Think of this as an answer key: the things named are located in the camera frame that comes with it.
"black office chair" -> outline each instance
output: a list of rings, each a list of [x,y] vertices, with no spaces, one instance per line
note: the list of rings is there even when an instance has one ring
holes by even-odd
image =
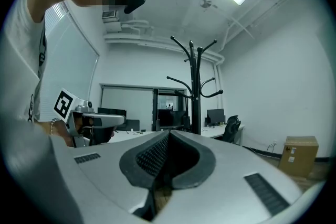
[[[233,143],[235,136],[238,132],[241,121],[238,119],[238,115],[231,116],[227,120],[227,125],[225,127],[225,132],[222,136],[222,141]]]
[[[117,126],[117,131],[139,131],[140,120],[126,120],[124,124]]]

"computer monitor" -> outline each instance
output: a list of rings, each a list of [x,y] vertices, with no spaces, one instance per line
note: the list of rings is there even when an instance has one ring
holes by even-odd
[[[174,126],[181,126],[183,125],[183,116],[186,115],[186,111],[184,110],[176,110],[172,111],[174,117]]]
[[[172,110],[159,109],[157,119],[160,120],[160,126],[173,126],[174,125],[174,116],[171,113]]]
[[[225,122],[224,109],[208,109],[206,113],[208,124],[215,125],[219,122]]]
[[[160,127],[174,127],[183,125],[183,116],[186,111],[159,109],[157,119],[160,120]]]

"white t-shirt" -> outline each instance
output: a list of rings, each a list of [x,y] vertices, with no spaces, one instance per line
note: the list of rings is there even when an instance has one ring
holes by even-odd
[[[15,0],[0,34],[1,111],[39,120],[39,92],[46,65],[45,19],[35,23],[27,0]]]

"black vent grille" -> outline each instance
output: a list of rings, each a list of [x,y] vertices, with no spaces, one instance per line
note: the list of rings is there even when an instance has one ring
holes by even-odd
[[[137,155],[136,163],[147,173],[156,177],[167,159],[168,135]]]
[[[260,174],[244,178],[272,216],[289,206],[288,202]]]
[[[91,154],[88,154],[88,155],[76,157],[75,161],[76,161],[76,163],[85,163],[85,162],[88,162],[88,161],[91,161],[91,160],[97,159],[97,158],[100,158],[99,154],[91,153]]]
[[[108,12],[103,12],[103,19],[105,18],[113,18],[115,17],[115,13],[116,11],[115,10],[111,10],[111,11],[108,11]]]

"wall trim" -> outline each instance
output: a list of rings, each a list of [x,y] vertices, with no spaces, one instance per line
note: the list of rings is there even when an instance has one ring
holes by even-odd
[[[247,147],[247,146],[243,146],[244,148],[247,148],[250,151],[255,151],[256,153],[265,155],[265,156],[269,156],[269,157],[273,157],[273,158],[278,158],[281,159],[282,154],[279,153],[272,153],[272,152],[266,152],[266,151],[261,151],[261,150],[257,150],[255,148],[252,147]],[[330,157],[316,157],[315,158],[315,162],[316,163],[328,163],[330,161],[332,161],[334,158],[330,158]]]
[[[108,88],[108,87],[119,87],[119,88],[140,88],[140,89],[163,89],[163,90],[180,90],[185,91],[186,88],[172,88],[172,87],[159,87],[159,86],[143,86],[143,85],[129,85],[129,84],[106,84],[106,83],[100,83],[102,89]]]

